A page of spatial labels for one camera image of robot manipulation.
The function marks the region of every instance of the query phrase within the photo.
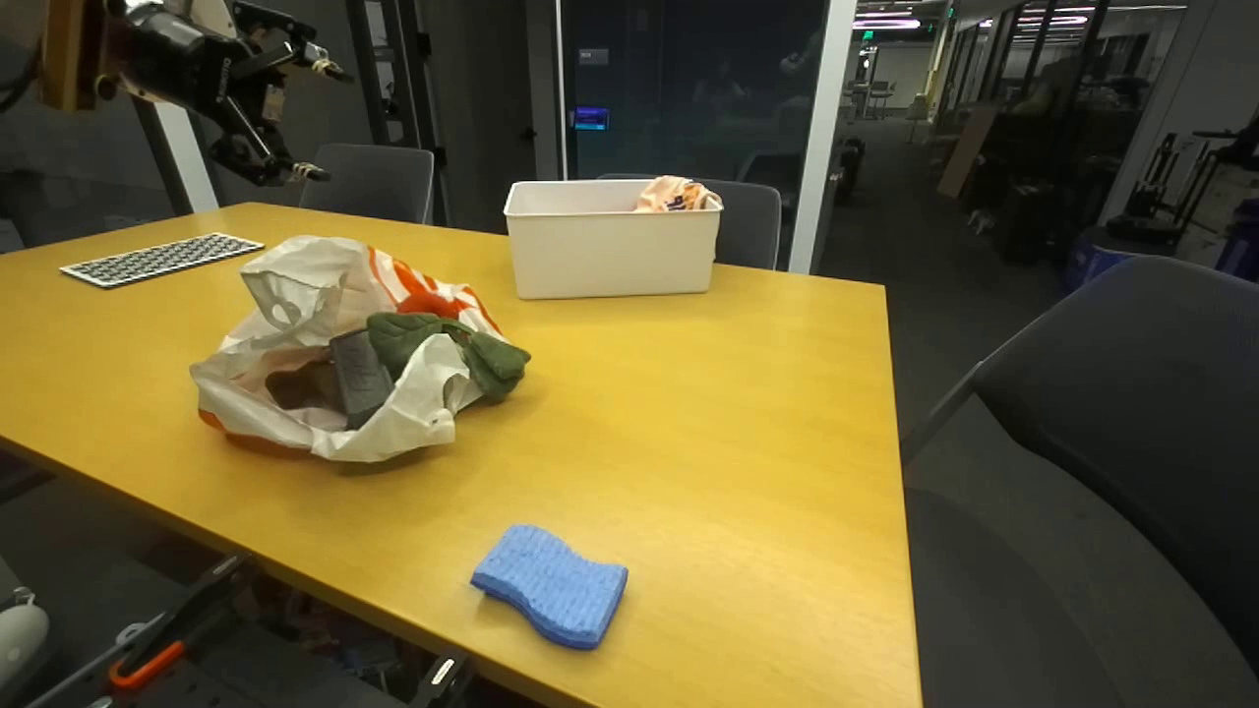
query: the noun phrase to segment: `white box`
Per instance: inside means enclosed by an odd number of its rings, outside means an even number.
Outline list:
[[[504,206],[522,298],[707,290],[717,211],[635,211],[645,182],[515,182]]]

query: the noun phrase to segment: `blue sponge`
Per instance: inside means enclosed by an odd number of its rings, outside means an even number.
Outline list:
[[[585,564],[543,527],[506,527],[473,586],[515,606],[543,637],[594,648],[620,606],[624,577],[624,565]]]

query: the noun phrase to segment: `wooden table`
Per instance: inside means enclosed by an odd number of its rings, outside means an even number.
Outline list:
[[[245,259],[96,290],[69,259],[241,234],[358,235],[473,285],[534,354],[459,439],[374,472],[249,451],[189,367],[252,298]],[[241,206],[0,257],[0,438],[177,530],[547,706],[922,706],[887,290],[717,268],[707,295],[511,295],[501,235]],[[467,586],[539,523],[631,590],[594,653]]]

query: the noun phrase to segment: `glass wall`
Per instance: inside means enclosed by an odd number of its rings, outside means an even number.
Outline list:
[[[567,0],[572,173],[742,176],[800,159],[825,0]]]
[[[936,125],[976,117],[984,134],[948,165],[998,257],[1069,264],[1100,218],[1182,17],[1184,3],[1012,3],[955,29]]]

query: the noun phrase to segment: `black chair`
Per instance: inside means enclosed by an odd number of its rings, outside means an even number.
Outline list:
[[[0,251],[21,251],[27,240],[16,234],[10,221],[0,221]]]
[[[746,152],[738,182],[759,182],[784,194],[784,207],[793,211],[803,152]]]
[[[434,223],[437,159],[430,150],[330,142],[315,165],[330,176],[304,184],[307,207]]]
[[[1119,506],[1259,673],[1255,285],[1155,257],[1104,273],[970,367],[906,459],[969,399]]]
[[[717,259],[746,268],[784,264],[784,194],[757,182],[707,182],[720,198]]]

